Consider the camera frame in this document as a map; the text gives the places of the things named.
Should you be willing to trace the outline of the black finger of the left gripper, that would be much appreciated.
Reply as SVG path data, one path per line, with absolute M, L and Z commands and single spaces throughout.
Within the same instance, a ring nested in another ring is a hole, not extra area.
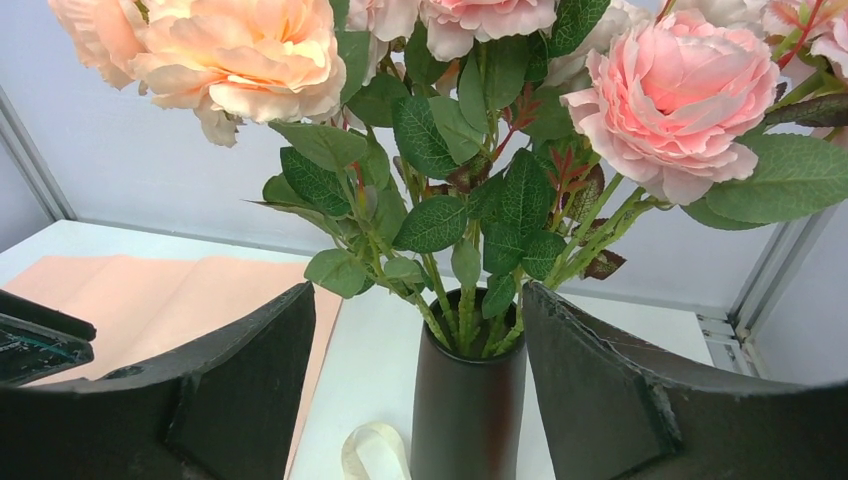
M 1 383 L 25 385 L 94 360 L 94 325 L 1 292 Z

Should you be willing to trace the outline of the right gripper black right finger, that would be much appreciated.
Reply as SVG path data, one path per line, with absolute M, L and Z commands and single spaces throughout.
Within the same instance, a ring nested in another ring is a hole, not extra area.
M 667 351 L 537 282 L 522 315 L 559 479 L 843 479 L 847 386 L 745 376 Z

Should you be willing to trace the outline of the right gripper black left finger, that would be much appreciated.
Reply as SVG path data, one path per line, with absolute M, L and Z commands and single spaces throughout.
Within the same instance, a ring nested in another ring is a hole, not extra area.
M 1 390 L 5 479 L 280 479 L 316 326 L 300 283 L 175 349 Z

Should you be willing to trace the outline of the pink paper bouquet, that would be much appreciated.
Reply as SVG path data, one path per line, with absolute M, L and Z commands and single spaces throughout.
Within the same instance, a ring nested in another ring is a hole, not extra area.
M 126 255 L 46 256 L 4 290 L 95 326 L 94 360 L 19 387 L 96 380 L 155 357 L 254 312 L 304 279 L 301 263 L 212 256 L 154 260 Z M 314 287 L 316 326 L 284 475 L 305 425 L 341 306 Z

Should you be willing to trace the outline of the cream printed ribbon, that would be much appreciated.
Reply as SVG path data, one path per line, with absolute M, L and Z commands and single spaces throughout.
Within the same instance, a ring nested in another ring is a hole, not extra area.
M 411 480 L 403 438 L 383 422 L 355 428 L 341 449 L 343 478 L 347 480 Z

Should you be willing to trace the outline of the peach pink rose stems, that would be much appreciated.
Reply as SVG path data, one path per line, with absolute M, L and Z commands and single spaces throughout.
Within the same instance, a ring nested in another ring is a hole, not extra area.
M 310 176 L 297 196 L 326 220 L 354 218 L 375 237 L 380 206 L 403 202 L 373 130 L 328 125 L 364 79 L 369 33 L 346 31 L 347 1 L 54 1 L 80 62 L 115 88 L 137 83 L 164 109 L 186 109 L 207 139 L 234 145 L 245 121 L 286 133 L 285 162 Z M 549 27 L 552 1 L 420 1 L 415 33 L 449 61 L 478 39 Z

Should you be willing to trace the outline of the small pink rose stem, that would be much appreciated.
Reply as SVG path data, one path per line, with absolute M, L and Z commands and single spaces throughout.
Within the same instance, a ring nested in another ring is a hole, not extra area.
M 405 79 L 393 104 L 396 161 L 412 207 L 393 248 L 411 254 L 435 299 L 423 309 L 439 350 L 490 363 L 523 337 L 521 286 L 557 287 L 615 264 L 602 209 L 622 183 L 562 104 L 552 66 L 583 70 L 622 1 L 424 1 L 408 68 L 442 63 L 453 93 Z

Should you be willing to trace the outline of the white rose stem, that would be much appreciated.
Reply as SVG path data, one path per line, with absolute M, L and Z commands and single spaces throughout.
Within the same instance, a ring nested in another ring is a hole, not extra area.
M 407 41 L 418 38 L 412 37 L 413 27 L 418 20 L 420 1 L 347 2 L 349 8 L 345 24 L 346 31 L 366 31 L 369 33 L 368 65 L 364 79 L 357 81 L 355 85 L 360 87 L 359 90 L 343 109 L 328 121 L 328 125 L 345 131 L 352 131 L 352 129 L 370 130 L 374 127 L 392 128 L 392 102 L 396 98 L 410 95 L 404 80 L 410 80 L 411 77 L 406 77 L 406 73 L 410 72 L 405 73 L 403 64 L 395 66 L 397 72 L 392 70 L 391 57 L 387 55 L 395 43 L 401 40 Z M 378 72 L 378 64 L 386 59 L 388 70 Z M 444 71 L 435 82 L 431 82 L 432 85 L 424 85 L 424 93 L 433 93 L 428 90 L 433 87 L 437 92 L 436 96 L 448 97 L 451 89 L 457 86 L 460 58 L 452 60 L 449 64 L 435 62 L 427 65 L 429 65 L 427 68 L 437 66 Z M 464 136 L 471 139 L 471 133 L 474 132 L 467 121 L 462 118 L 458 101 L 440 100 L 436 107 L 450 106 L 449 103 L 456 108 L 450 111 L 439 109 L 434 111 L 439 133 L 445 139 L 449 139 L 449 136 L 459 134 L 460 127 L 462 127 L 466 130 L 463 134 L 467 134 Z

